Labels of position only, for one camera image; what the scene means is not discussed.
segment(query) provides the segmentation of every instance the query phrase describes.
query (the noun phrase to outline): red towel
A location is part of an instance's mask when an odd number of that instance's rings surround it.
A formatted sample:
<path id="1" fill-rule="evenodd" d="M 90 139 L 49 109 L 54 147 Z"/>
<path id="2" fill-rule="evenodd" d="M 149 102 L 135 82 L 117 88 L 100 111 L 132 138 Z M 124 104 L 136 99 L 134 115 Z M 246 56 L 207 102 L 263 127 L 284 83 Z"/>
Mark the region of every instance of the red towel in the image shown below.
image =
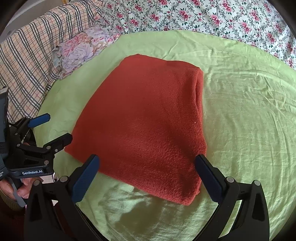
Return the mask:
<path id="1" fill-rule="evenodd" d="M 65 150 L 81 162 L 96 154 L 100 172 L 189 205 L 201 184 L 194 158 L 206 153 L 202 86 L 192 64 L 129 56 L 91 97 Z"/>

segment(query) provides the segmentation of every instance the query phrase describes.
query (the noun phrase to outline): human hand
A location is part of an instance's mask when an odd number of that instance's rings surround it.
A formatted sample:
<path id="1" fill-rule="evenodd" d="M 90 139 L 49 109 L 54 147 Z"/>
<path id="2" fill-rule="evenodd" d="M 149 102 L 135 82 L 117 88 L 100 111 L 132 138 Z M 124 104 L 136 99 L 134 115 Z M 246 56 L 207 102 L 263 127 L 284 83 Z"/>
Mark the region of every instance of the human hand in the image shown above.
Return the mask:
<path id="1" fill-rule="evenodd" d="M 32 184 L 35 180 L 40 180 L 43 182 L 40 177 L 24 178 L 22 180 L 23 185 L 17 190 L 17 194 L 22 198 L 28 198 L 30 195 Z M 10 199 L 15 200 L 15 197 L 13 196 L 13 187 L 8 180 L 3 179 L 0 181 L 0 190 Z"/>

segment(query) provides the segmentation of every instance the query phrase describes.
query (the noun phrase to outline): floral bedspread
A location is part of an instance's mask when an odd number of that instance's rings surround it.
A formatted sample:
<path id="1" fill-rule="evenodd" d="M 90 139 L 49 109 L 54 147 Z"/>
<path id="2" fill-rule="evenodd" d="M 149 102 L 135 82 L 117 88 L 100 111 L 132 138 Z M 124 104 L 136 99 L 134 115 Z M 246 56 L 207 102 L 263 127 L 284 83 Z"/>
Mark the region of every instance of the floral bedspread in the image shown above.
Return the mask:
<path id="1" fill-rule="evenodd" d="M 296 69 L 296 40 L 266 0 L 105 0 L 100 15 L 122 34 L 185 29 L 238 40 Z"/>
<path id="2" fill-rule="evenodd" d="M 120 33 L 107 26 L 105 21 L 96 19 L 95 24 L 60 44 L 52 52 L 54 67 L 59 70 L 60 79 L 70 75 L 85 62 L 98 55 L 104 48 L 114 43 Z"/>

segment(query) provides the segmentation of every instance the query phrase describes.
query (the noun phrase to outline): plaid blanket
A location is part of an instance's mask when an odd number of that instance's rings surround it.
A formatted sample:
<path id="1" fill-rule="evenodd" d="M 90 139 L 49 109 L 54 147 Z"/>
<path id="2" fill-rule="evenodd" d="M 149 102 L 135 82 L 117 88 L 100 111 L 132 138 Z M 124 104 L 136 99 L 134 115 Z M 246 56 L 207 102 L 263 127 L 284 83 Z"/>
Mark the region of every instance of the plaid blanket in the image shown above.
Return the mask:
<path id="1" fill-rule="evenodd" d="M 102 1 L 72 1 L 52 9 L 0 44 L 0 87 L 8 86 L 8 119 L 35 117 L 58 79 L 52 50 L 94 24 Z"/>

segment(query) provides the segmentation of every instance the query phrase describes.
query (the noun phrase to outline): light green sheet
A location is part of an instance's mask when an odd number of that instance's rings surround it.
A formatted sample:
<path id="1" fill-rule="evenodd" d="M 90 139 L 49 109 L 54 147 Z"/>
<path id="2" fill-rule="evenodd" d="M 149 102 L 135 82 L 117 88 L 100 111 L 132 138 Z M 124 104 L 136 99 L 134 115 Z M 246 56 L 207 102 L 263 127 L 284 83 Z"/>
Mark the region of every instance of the light green sheet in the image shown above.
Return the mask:
<path id="1" fill-rule="evenodd" d="M 273 238 L 296 204 L 296 72 L 255 47 L 190 31 L 121 36 L 54 84 L 39 112 L 50 113 L 51 120 L 35 128 L 37 144 L 71 133 L 102 81 L 125 57 L 137 53 L 186 61 L 203 70 L 207 158 L 239 182 L 260 180 Z M 59 176 L 80 165 L 64 151 L 54 160 Z M 191 241 L 216 208 L 204 186 L 191 205 L 182 206 L 100 173 L 78 205 L 104 236 L 120 241 Z"/>

